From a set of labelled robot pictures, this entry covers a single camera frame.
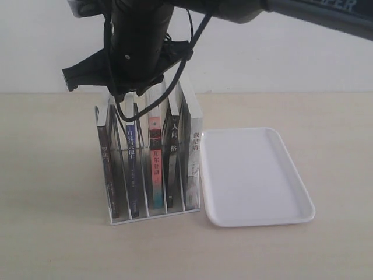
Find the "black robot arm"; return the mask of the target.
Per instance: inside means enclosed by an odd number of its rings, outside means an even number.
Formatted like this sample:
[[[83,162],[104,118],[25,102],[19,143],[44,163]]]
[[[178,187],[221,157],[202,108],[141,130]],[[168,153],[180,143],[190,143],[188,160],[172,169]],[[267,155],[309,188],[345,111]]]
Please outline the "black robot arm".
[[[363,39],[372,39],[371,1],[69,1],[77,18],[102,15],[103,48],[63,69],[69,91],[79,86],[105,86],[112,95],[142,95],[160,83],[164,73],[189,60],[211,18],[236,24],[274,12]],[[205,16],[188,41],[166,37],[175,8]]]

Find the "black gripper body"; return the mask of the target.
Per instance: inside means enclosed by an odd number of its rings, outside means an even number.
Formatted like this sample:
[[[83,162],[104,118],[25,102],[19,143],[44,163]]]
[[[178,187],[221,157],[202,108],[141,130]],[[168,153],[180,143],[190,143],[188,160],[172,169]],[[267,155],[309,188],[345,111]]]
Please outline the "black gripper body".
[[[112,96],[134,92],[163,74],[161,51],[174,7],[164,1],[111,1],[109,61]]]

